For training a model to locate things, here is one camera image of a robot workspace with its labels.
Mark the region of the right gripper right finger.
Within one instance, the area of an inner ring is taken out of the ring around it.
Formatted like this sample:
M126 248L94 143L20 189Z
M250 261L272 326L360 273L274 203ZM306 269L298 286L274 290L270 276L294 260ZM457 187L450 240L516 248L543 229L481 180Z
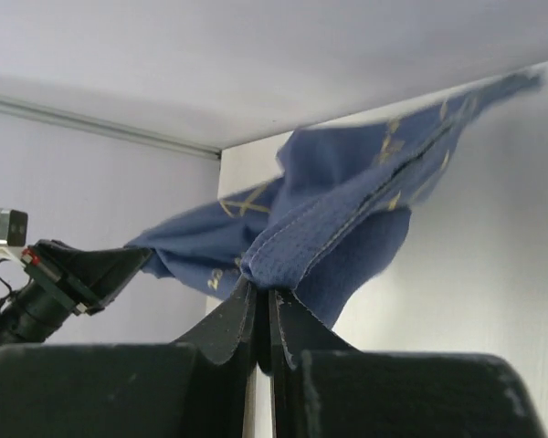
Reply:
M276 437L544 437L525 385L488 354L362 352L269 293Z

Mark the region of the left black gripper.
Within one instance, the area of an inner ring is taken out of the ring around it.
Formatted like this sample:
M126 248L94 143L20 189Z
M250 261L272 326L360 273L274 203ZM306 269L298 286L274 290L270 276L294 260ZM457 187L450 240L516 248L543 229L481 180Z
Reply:
M151 258L140 247L84 251L57 240L22 250L25 272L70 313L95 315L108 306Z

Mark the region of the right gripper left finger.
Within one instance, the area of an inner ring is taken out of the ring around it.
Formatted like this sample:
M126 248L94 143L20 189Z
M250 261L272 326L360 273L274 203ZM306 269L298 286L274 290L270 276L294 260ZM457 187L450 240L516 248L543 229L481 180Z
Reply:
M166 344L0 347L0 437L240 437L253 347L246 280Z

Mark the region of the blue fish placemat cloth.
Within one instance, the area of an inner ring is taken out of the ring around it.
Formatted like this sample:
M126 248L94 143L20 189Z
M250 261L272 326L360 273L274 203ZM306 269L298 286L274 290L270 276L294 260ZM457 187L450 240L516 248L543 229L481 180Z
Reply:
M461 133L490 107L539 89L525 70L390 120L297 130L279 177L178 214L132 240L145 273L226 299L240 277L281 288L325 326L394 260L411 208L431 194Z

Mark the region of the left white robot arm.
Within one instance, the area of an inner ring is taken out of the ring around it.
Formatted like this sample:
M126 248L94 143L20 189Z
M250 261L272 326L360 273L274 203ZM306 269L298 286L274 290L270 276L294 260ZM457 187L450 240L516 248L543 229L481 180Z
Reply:
M28 282L0 298L0 345L42 343L70 316L100 313L151 255L139 247L84 251L56 240L24 248Z

